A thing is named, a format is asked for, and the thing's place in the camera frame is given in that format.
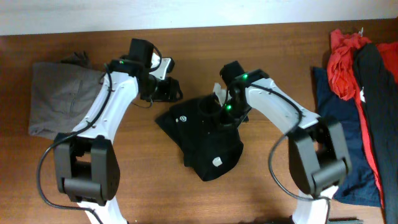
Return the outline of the black t-shirt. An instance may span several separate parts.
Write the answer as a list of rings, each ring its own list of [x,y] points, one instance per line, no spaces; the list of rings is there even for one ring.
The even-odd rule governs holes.
[[[155,119],[157,125],[183,152],[183,164],[204,181],[217,179],[233,169],[243,153],[239,131],[234,126],[218,127],[217,117],[206,117],[219,110],[213,96],[193,98],[170,107]]]

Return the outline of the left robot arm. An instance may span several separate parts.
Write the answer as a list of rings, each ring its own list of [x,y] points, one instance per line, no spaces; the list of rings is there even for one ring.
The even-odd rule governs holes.
[[[91,223],[127,223],[116,192],[121,171],[113,148],[122,118],[136,99],[153,104],[183,98],[171,57],[163,57],[148,40],[132,39],[129,52],[107,63],[98,96],[83,119],[69,133],[58,133],[49,150],[54,153],[58,191],[84,211]]]

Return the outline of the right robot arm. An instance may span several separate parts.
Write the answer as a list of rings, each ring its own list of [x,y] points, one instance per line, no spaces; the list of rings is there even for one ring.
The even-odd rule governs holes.
[[[226,84],[219,97],[223,116],[239,124],[255,109],[282,133],[271,147],[267,165],[277,186],[297,201],[288,223],[330,223],[331,200],[352,171],[341,123],[300,106],[261,69],[246,72],[233,61],[223,66],[220,77]],[[289,172],[297,194],[274,173],[272,160],[282,141],[288,142]]]

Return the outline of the grey folded shorts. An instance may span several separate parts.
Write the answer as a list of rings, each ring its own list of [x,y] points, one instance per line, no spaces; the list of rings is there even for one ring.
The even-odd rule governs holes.
[[[72,131],[100,92],[103,75],[93,69],[86,52],[34,63],[28,134],[54,139]]]

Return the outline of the red mesh garment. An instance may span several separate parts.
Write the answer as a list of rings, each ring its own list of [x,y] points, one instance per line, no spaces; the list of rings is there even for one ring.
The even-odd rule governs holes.
[[[363,37],[359,33],[343,34],[339,29],[333,30],[330,34],[331,55],[326,71],[331,91],[342,100],[354,100],[359,114],[364,153],[368,164],[373,171],[376,187],[378,188],[379,195],[381,197],[381,206],[384,208],[381,178],[377,171],[376,158],[371,144],[371,136],[363,111],[363,103],[365,102],[363,91],[359,88],[353,70],[354,54],[366,44],[374,43],[372,43],[369,38]],[[397,42],[375,45],[381,54],[384,66],[393,74],[394,80],[397,83]]]

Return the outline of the navy blue garment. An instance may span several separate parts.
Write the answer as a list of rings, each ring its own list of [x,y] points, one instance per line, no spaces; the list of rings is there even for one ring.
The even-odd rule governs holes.
[[[359,114],[353,99],[342,100],[331,91],[327,71],[313,67],[317,113],[322,117],[336,118],[343,127],[353,171],[334,194],[341,203],[380,207],[381,199],[374,174],[366,159],[363,147]]]

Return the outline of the black garment in pile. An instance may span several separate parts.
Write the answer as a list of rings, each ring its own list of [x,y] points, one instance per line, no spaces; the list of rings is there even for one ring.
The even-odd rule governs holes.
[[[381,178],[386,223],[397,224],[397,83],[375,44],[354,54],[354,76]]]

